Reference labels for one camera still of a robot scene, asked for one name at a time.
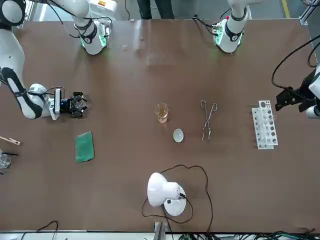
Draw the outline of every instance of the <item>green cloth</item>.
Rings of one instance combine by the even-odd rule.
[[[92,132],[88,131],[75,137],[75,162],[87,162],[95,157]]]

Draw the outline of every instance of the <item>white lamp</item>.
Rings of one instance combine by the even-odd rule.
[[[176,182],[168,182],[160,173],[153,173],[147,187],[148,200],[151,206],[162,204],[171,216],[179,216],[186,208],[187,200],[184,189]]]

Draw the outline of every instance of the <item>robotic arm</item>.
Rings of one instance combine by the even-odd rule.
[[[35,0],[35,2],[43,3],[42,0]],[[100,23],[89,19],[91,14],[86,0],[56,0],[54,4],[61,5],[72,13],[75,27],[81,35],[82,45],[89,54],[96,55],[106,46],[106,41],[101,38],[101,31],[98,31]],[[0,0],[0,77],[2,81],[8,85],[23,115],[28,119],[51,116],[56,120],[62,113],[82,117],[84,110],[87,109],[82,92],[74,92],[71,98],[62,99],[61,89],[55,90],[54,98],[49,98],[46,88],[37,83],[32,84],[29,90],[26,89],[22,81],[25,55],[12,31],[12,27],[23,23],[25,8],[24,0]]]
[[[304,78],[301,87],[287,87],[276,96],[275,110],[295,104],[300,104],[299,112],[306,111],[309,119],[320,119],[320,65]]]
[[[233,53],[241,42],[244,27],[248,19],[248,5],[263,0],[227,0],[231,7],[228,19],[213,26],[214,43],[225,53]]]

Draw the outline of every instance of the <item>person's leg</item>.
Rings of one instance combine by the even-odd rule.
[[[142,19],[152,19],[150,0],[137,0]]]
[[[162,19],[175,19],[171,0],[154,0]]]

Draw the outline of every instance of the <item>brown table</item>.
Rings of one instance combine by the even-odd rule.
[[[153,172],[177,164],[208,173],[215,232],[320,230],[320,122],[298,106],[277,113],[279,146],[257,150],[251,105],[275,103],[271,74],[278,62],[309,39],[299,21],[250,20],[234,54],[220,52],[192,20],[118,21],[109,49],[88,55],[58,22],[28,23],[18,32],[27,86],[64,86],[90,99],[84,119],[28,120],[6,86],[0,89],[0,142],[19,152],[0,176],[0,230],[35,230],[59,220],[61,230],[152,231],[157,220],[141,206]],[[308,46],[288,60],[276,82],[299,87],[311,69]],[[201,142],[201,100],[218,103],[210,143]],[[169,105],[159,124],[158,102]],[[173,141],[177,128],[183,143]],[[94,160],[75,161],[75,136],[92,131]],[[210,220],[205,177],[198,170],[165,174],[193,204],[192,221],[174,231],[204,232]],[[145,214],[162,214],[147,206]],[[189,209],[184,216],[188,218]]]

